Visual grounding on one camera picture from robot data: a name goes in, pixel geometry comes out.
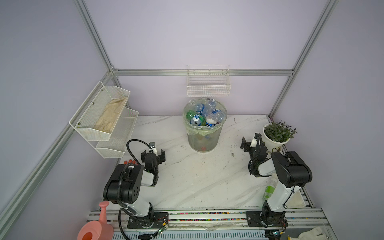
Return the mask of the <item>blue label water bottle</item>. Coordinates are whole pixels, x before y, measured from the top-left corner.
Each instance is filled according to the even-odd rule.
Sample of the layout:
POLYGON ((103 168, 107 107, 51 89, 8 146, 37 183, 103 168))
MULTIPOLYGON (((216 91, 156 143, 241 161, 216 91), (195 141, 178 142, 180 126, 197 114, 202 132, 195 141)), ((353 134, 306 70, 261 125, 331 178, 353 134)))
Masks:
POLYGON ((214 114, 214 120, 216 121, 217 124, 224 122, 227 118, 226 114, 219 109, 215 109, 213 111, 213 114, 214 114))

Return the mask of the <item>pepsi bottle blue cap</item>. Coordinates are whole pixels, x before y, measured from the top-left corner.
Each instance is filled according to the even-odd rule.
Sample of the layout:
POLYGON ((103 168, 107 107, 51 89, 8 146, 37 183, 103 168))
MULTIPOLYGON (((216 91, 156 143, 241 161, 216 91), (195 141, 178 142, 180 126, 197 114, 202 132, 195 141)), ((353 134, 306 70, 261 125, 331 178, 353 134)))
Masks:
POLYGON ((217 122, 213 119, 206 119, 206 127, 211 128, 214 127, 217 122))

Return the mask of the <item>green soda bottle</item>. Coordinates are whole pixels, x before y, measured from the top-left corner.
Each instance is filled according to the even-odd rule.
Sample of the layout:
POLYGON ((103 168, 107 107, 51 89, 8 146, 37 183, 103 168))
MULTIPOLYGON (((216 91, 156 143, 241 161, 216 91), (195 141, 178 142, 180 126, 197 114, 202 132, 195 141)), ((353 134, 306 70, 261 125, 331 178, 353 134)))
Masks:
MULTIPOLYGON (((194 111, 188 111, 187 112, 186 117, 187 117, 187 120, 189 121, 189 123, 190 123, 190 120, 193 118, 194 115, 200 115, 200 114, 198 114, 198 113, 196 113, 194 111)), ((205 120, 205 118, 202 115, 200 115, 200 118, 202 120, 202 124, 200 126, 204 126, 206 124, 206 120, 205 120)))

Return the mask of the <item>clear bottle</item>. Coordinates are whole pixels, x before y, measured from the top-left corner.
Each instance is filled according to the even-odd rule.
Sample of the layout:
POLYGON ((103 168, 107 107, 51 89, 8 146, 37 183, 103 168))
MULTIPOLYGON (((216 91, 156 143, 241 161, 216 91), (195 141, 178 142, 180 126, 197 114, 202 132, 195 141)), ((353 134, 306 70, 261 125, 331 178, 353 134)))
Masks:
POLYGON ((215 99, 208 99, 205 105, 205 114, 207 115, 212 113, 216 109, 216 106, 217 102, 215 99))

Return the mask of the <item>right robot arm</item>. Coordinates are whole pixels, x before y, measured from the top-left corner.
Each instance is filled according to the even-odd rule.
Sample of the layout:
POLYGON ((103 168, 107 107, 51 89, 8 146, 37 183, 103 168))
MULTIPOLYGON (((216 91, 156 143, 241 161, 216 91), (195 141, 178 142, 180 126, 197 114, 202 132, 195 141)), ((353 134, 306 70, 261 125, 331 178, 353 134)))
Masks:
POLYGON ((248 170, 256 178, 277 174, 277 185, 272 195, 264 201, 260 211, 247 211, 249 227, 284 227, 287 203, 295 193, 313 179, 307 164, 294 151, 269 153, 262 135, 256 133, 248 142, 242 138, 240 148, 249 153, 248 170))

